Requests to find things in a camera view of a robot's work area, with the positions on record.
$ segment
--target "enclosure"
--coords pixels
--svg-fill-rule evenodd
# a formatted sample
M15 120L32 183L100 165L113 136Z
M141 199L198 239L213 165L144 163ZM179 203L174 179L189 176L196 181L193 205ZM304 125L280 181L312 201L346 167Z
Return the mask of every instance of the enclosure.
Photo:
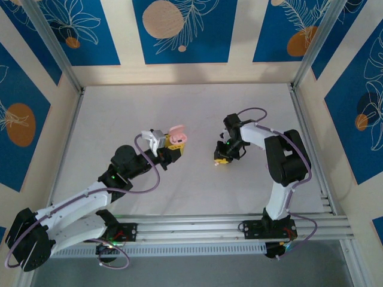
M153 192L106 207L119 222L138 224L135 242L122 246L128 269L101 269L96 245L79 243L32 272L1 267L1 286L101 286L110 278L132 286L382 285L379 0L0 7L1 258L20 210L85 190L144 130L183 124L187 135L181 158L158 168ZM214 164L224 118L251 107L267 111L262 125L297 130L311 162L312 179L289 210L318 229L311 237L312 221L295 217L298 237L280 261L264 256L271 239L245 239L238 228L260 219L269 202L265 151L250 145L240 160ZM147 190L156 174L132 183ZM112 265L124 264L113 256Z

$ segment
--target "metal bracket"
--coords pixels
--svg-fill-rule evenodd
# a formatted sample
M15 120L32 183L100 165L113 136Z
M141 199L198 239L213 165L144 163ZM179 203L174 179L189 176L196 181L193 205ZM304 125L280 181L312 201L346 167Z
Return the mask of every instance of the metal bracket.
M266 229L262 220L245 220L242 222L241 230L245 239L290 239L298 237L295 222L289 219L287 225L280 225L274 228Z

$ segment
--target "pink toy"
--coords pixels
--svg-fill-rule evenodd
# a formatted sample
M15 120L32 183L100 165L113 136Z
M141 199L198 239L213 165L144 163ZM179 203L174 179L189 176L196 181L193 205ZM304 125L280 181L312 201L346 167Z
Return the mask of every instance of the pink toy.
M187 136L183 133L184 129L185 126L182 124L172 127L169 130L169 141L172 145L179 145L181 143L184 144L187 142Z

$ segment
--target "beige circle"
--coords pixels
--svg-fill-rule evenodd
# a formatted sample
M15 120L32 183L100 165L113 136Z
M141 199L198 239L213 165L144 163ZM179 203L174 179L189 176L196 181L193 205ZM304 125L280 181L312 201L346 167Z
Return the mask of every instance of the beige circle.
M271 5L273 6L279 6L281 5L285 0L271 0Z
M181 45L181 46L178 47L178 51L185 52L186 51L186 47Z
M157 39L173 37L184 27L181 11L165 0L150 4L142 15L142 22L149 35Z
M12 3L18 5L18 6L21 6L22 4L20 3L20 0L10 0Z

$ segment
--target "metal extrusion bar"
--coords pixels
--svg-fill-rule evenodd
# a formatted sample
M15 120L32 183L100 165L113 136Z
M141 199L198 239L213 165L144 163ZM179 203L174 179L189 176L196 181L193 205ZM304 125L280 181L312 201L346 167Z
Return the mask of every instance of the metal extrusion bar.
M346 216L331 214L305 214L316 220L318 231L313 240L353 239L350 224ZM222 243L247 242L244 234L238 230L243 220L260 220L261 215L207 215L207 216L129 216L119 217L120 222L138 223L137 243ZM298 238L303 240L313 230L311 222L294 219ZM257 242L275 242L275 239L257 240Z
M306 73L311 68L315 58L322 49L328 35L331 32L332 27L338 19L338 16L342 12L347 0L332 1L329 9L323 17L321 24L317 32L315 33L314 39L311 41L310 46L307 49L305 56L302 59L302 64L298 69L298 72L293 81L293 87L298 88Z
M48 198L48 201L47 201L47 206L50 206L52 204L51 199L52 199L53 194L54 194L54 192L56 190L57 183L59 181L60 174L62 172L64 163L65 163L66 154L68 152L69 144L70 144L71 139L72 139L72 135L73 135L73 132L74 132L74 129L75 129L75 126L76 126L78 115L80 113L80 108L81 108L81 104L83 102L83 99L84 99L84 91L81 92L80 97L77 100L76 109L75 109L75 111L73 113L73 118L72 118L71 126L69 128L68 136L66 137L65 146L64 146L64 149L63 149L63 152L62 152L62 155L61 155L60 165L59 165L59 168L58 168L58 170L57 170L57 172L56 172L56 174L54 176L53 186L52 186L50 194L49 194L49 198Z
M20 0L20 3L61 71L68 77L72 86L81 93L81 84L72 69L71 63L41 12L38 3L35 0Z
M243 243L200 243L200 244L157 244L157 245L126 245L122 249L130 257L174 257L174 256L206 256L234 254L265 254L266 244L258 242ZM52 258L90 258L96 256L94 245L76 245L54 254ZM112 251L103 257L122 257Z
M345 256L347 267L354 283L358 287L375 286L371 282L371 276L360 256L360 251L356 240L340 240L341 247Z
M302 95L300 94L299 89L290 90L290 94L291 94L291 99L293 101L294 108L296 110L298 122L303 132L303 138L305 139L309 154L312 159L312 164L315 166L315 170L317 171L317 175L318 175L318 179L319 179L319 183L321 185L322 191L328 197L332 212L335 215L340 215L342 213L341 211L342 209L339 203L336 200L334 200L329 182L326 179L326 173L322 165L323 159L320 157L319 152L317 152L319 150L317 148L319 144L317 142L317 139L315 138L314 128L310 122L305 104L302 99Z
M306 214L318 223L312 240L353 239L346 216L324 213ZM245 240L238 230L243 220L258 220L261 215L206 216L119 216L120 222L138 223L136 242L124 244L133 257L263 254L266 242ZM313 229L311 222L296 219L298 238L303 240ZM64 249L53 258L85 258L95 256L93 243L82 243Z

